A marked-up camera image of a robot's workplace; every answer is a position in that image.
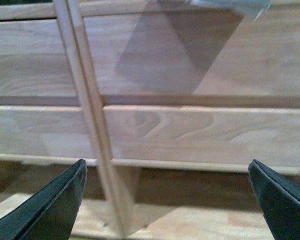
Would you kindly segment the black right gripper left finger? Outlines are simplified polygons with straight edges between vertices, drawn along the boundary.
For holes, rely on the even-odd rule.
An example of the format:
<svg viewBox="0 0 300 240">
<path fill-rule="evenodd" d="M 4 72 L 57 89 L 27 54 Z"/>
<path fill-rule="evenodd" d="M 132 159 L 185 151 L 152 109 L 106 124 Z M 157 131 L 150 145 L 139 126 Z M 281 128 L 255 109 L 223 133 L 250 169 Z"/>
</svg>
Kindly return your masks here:
<svg viewBox="0 0 300 240">
<path fill-rule="evenodd" d="M 84 159 L 0 218 L 0 240 L 67 240 L 82 203 L 87 180 Z"/>
</svg>

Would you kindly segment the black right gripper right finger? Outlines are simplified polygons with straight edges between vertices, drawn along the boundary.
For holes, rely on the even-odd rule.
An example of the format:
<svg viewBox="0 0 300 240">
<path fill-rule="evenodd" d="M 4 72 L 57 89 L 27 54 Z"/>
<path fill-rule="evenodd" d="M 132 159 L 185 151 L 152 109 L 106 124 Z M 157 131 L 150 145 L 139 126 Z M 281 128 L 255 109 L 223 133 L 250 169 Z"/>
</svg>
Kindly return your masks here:
<svg viewBox="0 0 300 240">
<path fill-rule="evenodd" d="M 300 186 L 254 159 L 248 176 L 275 240 L 300 240 Z"/>
</svg>

